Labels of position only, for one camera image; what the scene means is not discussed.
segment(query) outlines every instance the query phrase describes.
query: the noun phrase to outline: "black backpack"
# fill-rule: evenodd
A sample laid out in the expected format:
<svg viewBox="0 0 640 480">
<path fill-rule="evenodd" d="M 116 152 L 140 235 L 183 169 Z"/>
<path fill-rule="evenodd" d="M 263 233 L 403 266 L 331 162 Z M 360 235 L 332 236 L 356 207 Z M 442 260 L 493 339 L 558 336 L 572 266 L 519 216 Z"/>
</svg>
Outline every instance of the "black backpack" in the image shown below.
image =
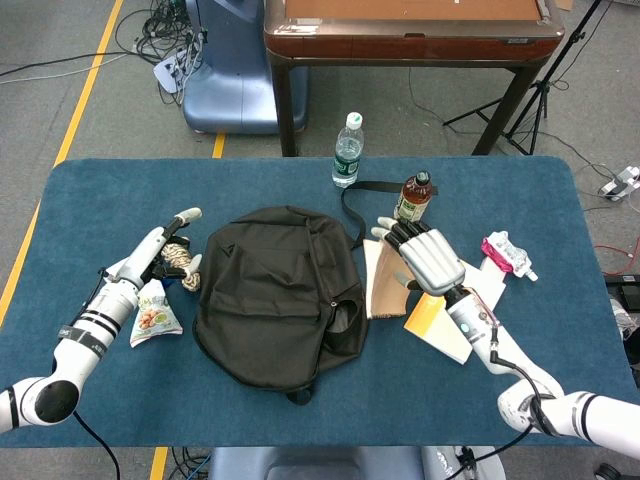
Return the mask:
<svg viewBox="0 0 640 480">
<path fill-rule="evenodd" d="M 360 354 L 368 320 L 353 240 L 297 207 L 257 210 L 209 237 L 194 336 L 236 380 L 311 399 L 319 372 Z"/>
</svg>

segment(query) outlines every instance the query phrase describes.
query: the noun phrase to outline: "bottle cap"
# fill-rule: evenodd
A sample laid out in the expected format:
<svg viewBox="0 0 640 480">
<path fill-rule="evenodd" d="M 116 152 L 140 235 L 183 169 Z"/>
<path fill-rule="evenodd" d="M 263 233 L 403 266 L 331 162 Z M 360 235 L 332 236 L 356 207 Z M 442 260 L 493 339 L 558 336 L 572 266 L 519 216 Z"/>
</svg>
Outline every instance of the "bottle cap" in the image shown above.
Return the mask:
<svg viewBox="0 0 640 480">
<path fill-rule="evenodd" d="M 351 112 L 347 115 L 347 128 L 358 130 L 362 126 L 362 115 L 358 112 Z"/>
<path fill-rule="evenodd" d="M 430 179 L 431 177 L 429 176 L 429 172 L 427 172 L 426 170 L 423 172 L 418 172 L 418 174 L 416 175 L 416 183 L 418 185 L 426 185 L 427 183 L 429 183 Z"/>
</svg>

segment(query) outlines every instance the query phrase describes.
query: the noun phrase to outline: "tripod stand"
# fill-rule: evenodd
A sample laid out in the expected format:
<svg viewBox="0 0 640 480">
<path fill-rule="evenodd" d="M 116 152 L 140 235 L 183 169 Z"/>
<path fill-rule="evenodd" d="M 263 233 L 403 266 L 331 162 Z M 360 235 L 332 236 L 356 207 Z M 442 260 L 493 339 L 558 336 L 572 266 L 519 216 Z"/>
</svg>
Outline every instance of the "tripod stand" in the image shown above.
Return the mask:
<svg viewBox="0 0 640 480">
<path fill-rule="evenodd" d="M 551 67 L 547 71 L 546 75 L 542 78 L 542 80 L 537 80 L 529 87 L 530 89 L 535 89 L 535 92 L 527 102 L 527 105 L 524 107 L 522 112 L 520 112 L 520 115 L 512 125 L 511 129 L 507 133 L 502 132 L 502 136 L 506 138 L 507 141 L 511 145 L 513 145 L 516 149 L 518 149 L 520 153 L 522 153 L 523 155 L 533 155 L 533 152 L 536 148 L 536 140 L 538 139 L 538 131 L 540 129 L 540 119 L 543 114 L 544 114 L 544 118 L 547 118 L 548 94 L 549 94 L 549 89 L 551 88 L 551 85 L 552 85 L 551 77 L 553 77 L 558 67 L 560 67 L 560 64 L 562 64 L 564 58 L 567 56 L 567 53 L 569 53 L 569 50 L 571 50 L 571 47 L 573 47 L 576 43 L 578 43 L 580 40 L 582 40 L 585 37 L 584 27 L 589 22 L 589 20 L 593 16 L 594 12 L 596 11 L 600 3 L 602 3 L 602 0 L 593 1 L 587 13 L 584 15 L 584 17 L 582 18 L 582 20 L 580 21 L 576 29 L 569 36 L 569 40 L 560 51 L 560 54 L 555 59 L 555 61 L 551 64 Z M 498 98 L 493 102 L 486 103 L 467 113 L 463 113 L 462 115 L 452 118 L 451 120 L 447 120 L 442 125 L 443 126 L 450 125 L 452 123 L 455 123 L 459 120 L 462 120 L 463 118 L 467 118 L 474 114 L 478 115 L 485 122 L 489 122 L 490 119 L 483 113 L 483 110 L 489 107 L 493 107 L 494 105 L 497 105 L 498 103 L 500 103 L 501 100 L 502 98 Z M 513 136 L 516 133 L 518 133 L 518 128 L 520 128 L 525 117 L 527 116 L 527 114 L 529 113 L 533 105 L 536 103 L 536 101 L 538 102 L 538 106 L 535 112 L 536 118 L 535 118 L 535 123 L 533 125 L 533 130 L 532 130 L 531 144 L 529 145 L 529 150 L 526 150 L 520 143 L 516 142 L 513 139 Z"/>
</svg>

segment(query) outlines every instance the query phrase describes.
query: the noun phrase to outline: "table leg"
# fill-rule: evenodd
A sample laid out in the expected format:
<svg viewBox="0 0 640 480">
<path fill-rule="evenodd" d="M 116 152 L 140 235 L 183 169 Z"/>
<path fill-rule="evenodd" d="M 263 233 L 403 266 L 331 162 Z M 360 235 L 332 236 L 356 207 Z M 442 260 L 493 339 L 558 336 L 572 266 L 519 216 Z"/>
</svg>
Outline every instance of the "table leg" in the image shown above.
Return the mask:
<svg viewBox="0 0 640 480">
<path fill-rule="evenodd" d="M 296 157 L 296 139 L 293 130 L 293 101 L 291 98 L 291 80 L 287 65 L 272 65 L 273 94 L 276 100 L 278 129 L 280 130 L 280 148 L 283 157 Z"/>
<path fill-rule="evenodd" d="M 513 112 L 515 112 L 518 105 L 520 105 L 522 98 L 538 76 L 541 68 L 542 65 L 536 65 L 532 67 L 522 67 L 518 70 L 513 80 L 511 80 L 511 84 L 504 94 L 504 97 L 502 97 L 498 108 L 496 108 L 491 120 L 484 129 L 480 140 L 478 140 L 476 148 L 473 150 L 473 155 L 489 155 L 491 153 L 491 149 L 496 144 L 507 123 L 509 123 Z"/>
</svg>

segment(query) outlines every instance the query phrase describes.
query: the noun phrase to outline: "brown table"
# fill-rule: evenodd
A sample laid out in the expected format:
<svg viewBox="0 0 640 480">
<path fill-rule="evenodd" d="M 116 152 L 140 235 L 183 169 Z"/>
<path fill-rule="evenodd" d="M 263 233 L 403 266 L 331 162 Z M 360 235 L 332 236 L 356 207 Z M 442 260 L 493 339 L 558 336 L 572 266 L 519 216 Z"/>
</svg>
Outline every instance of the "brown table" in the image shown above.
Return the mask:
<svg viewBox="0 0 640 480">
<path fill-rule="evenodd" d="M 289 70 L 302 65 L 506 68 L 473 154 L 487 155 L 564 36 L 553 0 L 266 0 L 282 155 L 296 156 Z"/>
</svg>

